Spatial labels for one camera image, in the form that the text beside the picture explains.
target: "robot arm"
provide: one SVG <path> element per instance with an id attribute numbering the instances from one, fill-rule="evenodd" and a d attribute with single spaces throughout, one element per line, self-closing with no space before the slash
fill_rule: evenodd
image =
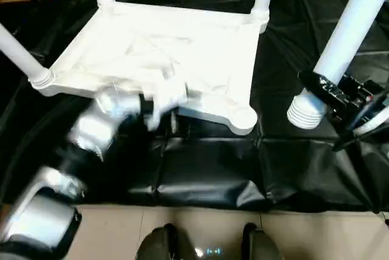
<path id="1" fill-rule="evenodd" d="M 88 178 L 103 164 L 119 126 L 142 115 L 149 130 L 156 128 L 161 115 L 186 101 L 186 91 L 184 83 L 171 79 L 149 96 L 115 86 L 99 92 L 72 127 L 66 149 L 58 152 L 59 168 L 42 167 L 4 221 L 0 260 L 62 259 L 81 222 L 72 205 L 85 197 Z"/>

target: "floor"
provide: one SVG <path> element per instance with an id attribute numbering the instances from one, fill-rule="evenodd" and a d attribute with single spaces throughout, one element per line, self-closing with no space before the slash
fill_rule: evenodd
<path id="1" fill-rule="evenodd" d="M 239 259 L 243 227 L 248 222 L 263 228 L 285 260 L 381 260 L 389 255 L 389 229 L 384 216 L 373 213 L 258 214 L 115 205 L 82 206 L 79 210 L 83 223 L 68 260 L 134 259 L 143 238 L 168 222 L 187 235 L 186 241 L 180 240 L 186 259 L 194 259 L 190 257 L 194 248 L 198 255 L 219 248 L 222 255 L 212 259 Z"/>

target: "white frame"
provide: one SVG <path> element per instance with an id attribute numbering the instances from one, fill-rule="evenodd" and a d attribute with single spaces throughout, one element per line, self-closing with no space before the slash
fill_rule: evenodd
<path id="1" fill-rule="evenodd" d="M 47 96 L 63 92 L 92 97 L 95 91 L 118 79 L 124 90 L 141 87 L 152 95 L 164 84 L 165 69 L 160 57 L 167 57 L 174 76 L 188 83 L 190 91 L 199 91 L 197 97 L 190 97 L 180 106 L 180 114 L 223 123 L 238 135 L 252 130 L 257 120 L 249 106 L 252 72 L 258 37 L 269 20 L 270 0 L 255 0 L 250 14 L 115 0 L 97 2 L 99 9 L 50 69 L 41 66 L 2 25 L 0 49 L 28 76 L 33 88 Z M 151 49 L 135 56 L 128 54 L 128 50 L 124 55 L 120 52 L 112 55 L 112 51 L 116 54 L 121 50 L 118 47 L 143 46 L 144 49 L 145 44 L 148 47 L 151 44 Z M 158 67 L 150 70 L 155 53 L 159 54 Z M 114 60 L 102 64 L 102 56 Z M 98 64 L 90 66 L 92 60 Z M 221 94 L 198 86 L 206 84 L 207 78 L 215 83 L 215 78 L 225 75 L 227 80 L 222 83 L 227 81 L 227 84 Z M 217 85 L 217 82 L 211 84 L 210 89 Z"/>

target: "black cloth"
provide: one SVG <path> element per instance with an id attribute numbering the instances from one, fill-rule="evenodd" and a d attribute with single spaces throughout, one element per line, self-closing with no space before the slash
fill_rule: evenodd
<path id="1" fill-rule="evenodd" d="M 249 13 L 253 5 L 253 0 L 120 1 L 238 13 Z M 315 66 L 346 3 L 272 0 L 253 72 L 255 129 L 238 137 L 223 125 L 177 117 L 172 133 L 165 117 L 154 134 L 141 127 L 124 130 L 119 134 L 122 147 L 107 162 L 88 201 L 252 211 L 388 210 L 385 145 L 358 143 L 334 153 L 337 133 L 326 118 L 311 131 L 286 118 L 293 96 L 302 90 L 297 72 Z M 1 4 L 0 22 L 49 67 L 96 9 L 96 0 Z M 388 52 L 386 3 L 349 72 L 386 86 Z M 6 197 L 11 202 L 41 165 L 52 162 L 49 151 L 63 141 L 89 100 L 43 97 L 7 58 L 0 59 L 7 73 L 0 76 L 0 176 L 11 178 Z M 135 152 L 144 154 L 141 162 Z M 10 165 L 15 167 L 6 172 Z"/>

